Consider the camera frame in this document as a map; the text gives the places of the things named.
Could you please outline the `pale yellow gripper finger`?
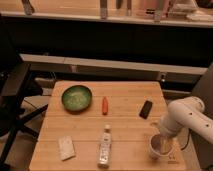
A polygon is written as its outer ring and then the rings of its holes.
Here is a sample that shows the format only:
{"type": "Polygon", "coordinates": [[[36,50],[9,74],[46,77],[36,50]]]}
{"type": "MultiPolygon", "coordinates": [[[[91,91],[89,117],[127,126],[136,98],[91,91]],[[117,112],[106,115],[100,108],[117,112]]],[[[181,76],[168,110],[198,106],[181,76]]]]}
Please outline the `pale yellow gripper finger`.
{"type": "Polygon", "coordinates": [[[162,153],[168,153],[172,149],[173,139],[162,137],[160,139],[160,144],[161,144],[160,151],[162,153]]]}

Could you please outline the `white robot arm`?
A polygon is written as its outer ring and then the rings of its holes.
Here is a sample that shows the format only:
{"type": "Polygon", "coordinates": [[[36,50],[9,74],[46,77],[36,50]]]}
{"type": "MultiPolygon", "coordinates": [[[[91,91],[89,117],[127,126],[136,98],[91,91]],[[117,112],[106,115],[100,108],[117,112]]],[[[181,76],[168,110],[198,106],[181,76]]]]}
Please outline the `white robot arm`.
{"type": "Polygon", "coordinates": [[[213,120],[203,114],[205,104],[200,98],[190,96],[174,100],[168,104],[167,109],[168,113],[163,115],[157,123],[162,136],[160,151],[163,154],[172,150],[173,138],[181,132],[183,127],[191,129],[213,144],[213,120]]]}

